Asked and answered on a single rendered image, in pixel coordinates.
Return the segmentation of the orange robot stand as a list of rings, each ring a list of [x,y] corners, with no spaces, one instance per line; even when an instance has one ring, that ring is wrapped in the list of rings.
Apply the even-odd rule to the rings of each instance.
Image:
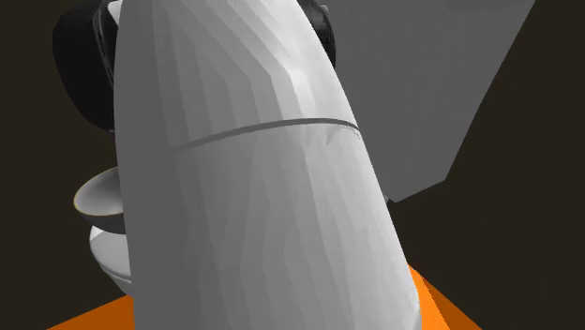
[[[420,300],[422,330],[482,330],[415,269],[410,270]],[[127,295],[47,330],[134,330],[132,308]]]

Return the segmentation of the grey bowl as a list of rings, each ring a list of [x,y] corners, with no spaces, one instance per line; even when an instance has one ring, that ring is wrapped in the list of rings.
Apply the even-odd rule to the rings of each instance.
[[[117,167],[84,183],[73,198],[73,206],[83,219],[102,231],[126,233]]]

